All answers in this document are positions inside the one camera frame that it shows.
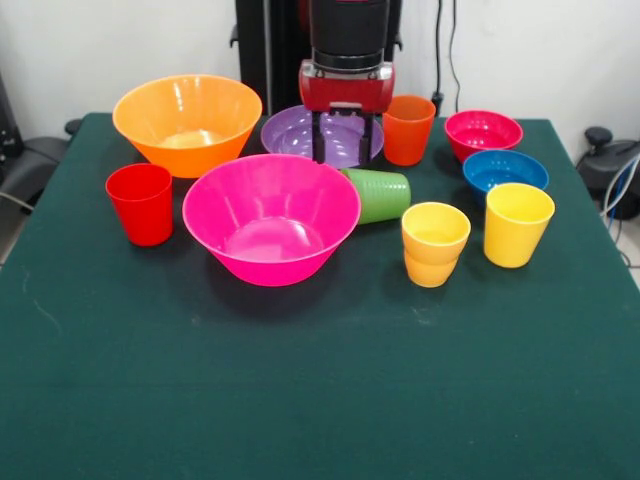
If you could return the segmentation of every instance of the cup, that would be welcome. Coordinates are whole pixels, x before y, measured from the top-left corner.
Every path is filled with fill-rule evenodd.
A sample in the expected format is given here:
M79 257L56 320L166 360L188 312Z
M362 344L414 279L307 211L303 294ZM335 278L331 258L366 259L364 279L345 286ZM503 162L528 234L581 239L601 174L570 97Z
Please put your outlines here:
M384 155L394 165L415 165L427 148L435 105L416 95L393 97L382 116Z
M404 261L411 281L439 287L447 281L467 244L471 222L446 203L418 203L402 216Z
M344 168L342 173L360 195L358 225L400 218L411 204L411 187L400 173Z
M496 265L526 265L542 238L555 204L549 195L524 183L503 183L487 194L484 254Z
M171 236L171 185L169 171L150 163L128 165L107 179L107 194L134 245L151 247Z

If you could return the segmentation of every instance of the tipped-over green cup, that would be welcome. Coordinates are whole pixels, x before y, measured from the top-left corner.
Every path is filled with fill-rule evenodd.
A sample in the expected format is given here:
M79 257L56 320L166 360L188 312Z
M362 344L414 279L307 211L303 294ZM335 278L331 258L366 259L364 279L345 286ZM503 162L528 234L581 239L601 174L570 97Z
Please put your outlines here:
M357 168L341 170L360 194L362 211L358 225L400 218L411 204L411 188L400 173Z

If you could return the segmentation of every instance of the plastic bowl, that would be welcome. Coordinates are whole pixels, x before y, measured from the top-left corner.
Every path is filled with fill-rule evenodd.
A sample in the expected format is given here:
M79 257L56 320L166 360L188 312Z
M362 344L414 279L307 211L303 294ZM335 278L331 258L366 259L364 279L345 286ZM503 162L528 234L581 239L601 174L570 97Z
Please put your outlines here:
M502 183L526 183L544 190L549 174L535 158L511 150L475 153L464 162L462 173L479 205L486 205L489 190Z
M462 163L483 150L514 148L522 141L522 127L515 120L487 110L456 113L444 123L453 153Z
M320 126L325 139L325 163L336 168L358 165L364 120L361 117L323 113ZM276 113L262 127L260 139L270 153L291 153L311 158L311 111L304 105L297 105ZM380 153L383 142L382 127L378 122L373 122L371 158Z
M149 162L198 178L240 155L262 114L246 85L213 75L154 80L127 93L113 123Z
M300 155L243 157L187 192L187 229L231 273L255 285L313 275L353 231L360 198L349 179Z

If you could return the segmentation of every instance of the orange cup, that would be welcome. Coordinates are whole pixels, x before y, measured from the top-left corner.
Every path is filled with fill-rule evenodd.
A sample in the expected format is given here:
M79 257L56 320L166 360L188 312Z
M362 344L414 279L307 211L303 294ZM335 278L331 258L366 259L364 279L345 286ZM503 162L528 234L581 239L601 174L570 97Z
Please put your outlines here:
M416 95L393 97L382 116L384 155L394 165L409 167L422 160L436 106Z

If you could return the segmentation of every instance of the cup rim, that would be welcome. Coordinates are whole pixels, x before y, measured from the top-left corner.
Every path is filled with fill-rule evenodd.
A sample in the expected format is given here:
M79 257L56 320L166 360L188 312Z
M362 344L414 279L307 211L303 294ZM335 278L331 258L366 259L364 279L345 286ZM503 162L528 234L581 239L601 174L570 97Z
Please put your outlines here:
M391 99L391 102L393 102L393 100L394 100L394 99L396 99L396 98L413 98L413 99L418 99L418 100L424 100L424 101L426 102L426 104L427 104L427 105L430 105L430 106L431 106L431 110L432 110L432 111L431 111L431 113L430 113L429 115L427 115L426 117L419 118L419 119L417 119L417 120L407 120L406 118L399 118L399 117L396 117L395 115L391 115L390 113L387 113L387 112L388 112L388 110L389 110L389 107L391 107L391 103L390 103L390 104L389 104L389 107L387 107L387 110L386 110L385 112L383 112L383 114L382 114L383 118L384 118L385 116L387 116L387 117L389 117L389 118L393 118L394 120L396 120L396 121L398 121L398 122L414 124L414 123L422 123L422 122L424 122L425 120L429 120L430 118L434 118L434 117L435 117L435 115L436 115L436 110L437 110L437 108L436 108L435 104L434 104L431 100L429 100L428 98L426 98L426 97L421 97L420 95L411 95L411 94L406 94L406 95L395 95L395 96Z
M496 195L496 193L495 193L496 191L498 191L500 189L503 189L503 188L513 187L513 186L517 186L518 188L523 188L525 190L532 190L532 191L537 192L538 194L541 194L542 197L550 203L551 211L549 212L549 214L545 215L544 217L542 217L542 218L540 218L538 220L524 221L524 220L517 220L515 218L511 218L511 217L509 217L507 215L503 215L502 213L500 213L496 208L494 208L491 205L492 197L494 195ZM491 190L489 190L489 193L487 193L487 210L488 209L491 209L491 211L495 215L497 215L498 217L500 217L503 220L506 220L508 222L511 222L511 223L516 223L518 225L539 225L541 223L545 223L545 222L548 222L549 220L551 220L551 217L553 217L553 215L556 212L556 203L553 201L553 198L551 198L551 195L549 195L547 192L545 192L541 188L534 187L533 185L529 185L527 183L509 182L509 183L501 183L500 185L496 185Z
M462 215L462 218L464 218L464 223L465 223L465 233L463 235L461 235L459 238L457 238L456 240L454 240L452 242L447 242L447 243L429 242L429 241L426 241L426 240L423 240L421 238L416 237L407 228L407 225L405 223L406 217L407 217L407 215L409 214L409 212L411 210L417 209L417 208L420 208L420 207L424 207L425 205L437 205L439 207L445 207L447 209L452 210L456 215ZM454 246L454 245L458 245L461 242L465 242L469 238L469 235L471 234L471 221L469 220L469 217L462 210L460 210L459 208L456 208L453 205L449 205L448 203L443 203L443 202L421 202L421 203L416 203L416 204L410 206L402 214L401 225L402 225L402 231L404 233L406 233L409 237L411 237L413 240L415 240L416 242L419 242L419 243L421 243L423 245L429 245L429 246L432 246L432 247L451 247L451 246Z
M166 173L167 175L167 184L165 186L163 186L160 190L158 190L157 193L154 193L153 195L150 195L148 197L144 197L144 198L123 198L120 197L118 195L114 195L109 184L111 183L112 179L116 176L116 175L121 175L122 173L126 172L127 170L131 170L133 168L153 168L156 170L161 170L164 173ZM171 172L169 172L169 170L167 170L166 168L160 166L160 165L156 165L154 163L132 163L130 165L125 165L124 167L120 167L119 169L117 169L115 172L113 172L111 175L109 175L109 177L107 178L107 181L104 184L104 188L107 192L107 194L109 195L109 197L111 197L114 200L117 200L119 202L129 202L129 203L137 203L137 202L147 202L149 200L152 200L156 197L159 197L160 195L162 195L163 193L165 193L169 188L171 188L171 185L173 183L173 176L171 175Z

